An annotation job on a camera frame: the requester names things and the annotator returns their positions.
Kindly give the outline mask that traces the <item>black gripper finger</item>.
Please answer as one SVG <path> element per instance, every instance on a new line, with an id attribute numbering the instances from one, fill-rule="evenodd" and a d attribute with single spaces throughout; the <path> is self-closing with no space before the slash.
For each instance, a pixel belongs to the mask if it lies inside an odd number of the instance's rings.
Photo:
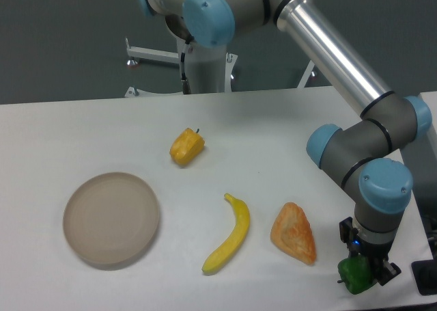
<path id="1" fill-rule="evenodd" d="M 373 281 L 384 286 L 401 273 L 401 269 L 386 258 L 368 258 Z"/>

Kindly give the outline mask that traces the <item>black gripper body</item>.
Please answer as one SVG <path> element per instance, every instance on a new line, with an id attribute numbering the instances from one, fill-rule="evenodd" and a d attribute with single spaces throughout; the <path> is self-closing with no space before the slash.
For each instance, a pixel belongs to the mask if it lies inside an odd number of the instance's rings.
<path id="1" fill-rule="evenodd" d="M 349 257 L 360 255 L 368 259 L 388 260 L 395 240 L 395 231 L 379 233 L 353 229 L 349 235 Z"/>

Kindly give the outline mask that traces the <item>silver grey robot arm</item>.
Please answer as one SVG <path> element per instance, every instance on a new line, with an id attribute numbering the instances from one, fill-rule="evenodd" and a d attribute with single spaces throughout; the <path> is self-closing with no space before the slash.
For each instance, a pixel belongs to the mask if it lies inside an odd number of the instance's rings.
<path id="1" fill-rule="evenodd" d="M 148 16 L 164 16 L 180 40 L 178 66 L 185 94 L 224 92 L 227 45 L 239 34 L 273 23 L 288 33 L 360 117 L 348 129 L 318 128 L 307 154 L 354 201 L 339 224 L 349 256 L 338 265 L 345 283 L 386 284 L 400 274 L 389 261 L 413 178 L 390 153 L 424 136 L 427 104 L 394 93 L 322 16 L 313 0 L 138 0 Z"/>

